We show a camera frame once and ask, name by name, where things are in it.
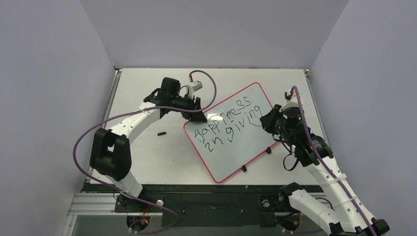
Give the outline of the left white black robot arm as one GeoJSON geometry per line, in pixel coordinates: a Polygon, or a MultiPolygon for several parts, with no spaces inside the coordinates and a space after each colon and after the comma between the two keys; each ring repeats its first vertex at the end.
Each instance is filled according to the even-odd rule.
{"type": "Polygon", "coordinates": [[[163,78],[161,86],[144,98],[134,115],[128,115],[109,129],[99,128],[94,134],[90,167],[106,176],[128,199],[127,204],[134,211],[143,210],[147,198],[143,195],[144,187],[131,172],[130,146],[133,141],[170,111],[180,112],[184,119],[191,122],[207,122],[201,111],[201,99],[195,96],[195,92],[203,88],[202,83],[190,81],[185,87],[186,94],[180,95],[180,82],[163,78]]]}

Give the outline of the pink-framed whiteboard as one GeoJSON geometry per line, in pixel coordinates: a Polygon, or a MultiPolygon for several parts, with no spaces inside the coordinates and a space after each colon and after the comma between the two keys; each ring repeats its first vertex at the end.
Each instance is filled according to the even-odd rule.
{"type": "Polygon", "coordinates": [[[272,105],[258,82],[220,101],[206,123],[186,122],[184,132],[215,183],[222,183],[276,144],[260,118],[272,105]]]}

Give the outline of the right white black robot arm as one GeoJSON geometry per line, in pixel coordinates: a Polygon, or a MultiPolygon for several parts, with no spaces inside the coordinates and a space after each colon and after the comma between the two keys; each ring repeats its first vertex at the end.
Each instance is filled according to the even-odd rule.
{"type": "Polygon", "coordinates": [[[329,236],[383,236],[389,230],[384,219],[376,218],[359,200],[341,172],[325,140],[303,123],[298,107],[276,104],[260,118],[262,128],[280,141],[295,147],[295,158],[317,181],[332,207],[329,208],[293,182],[280,189],[278,205],[310,218],[329,236]]]}

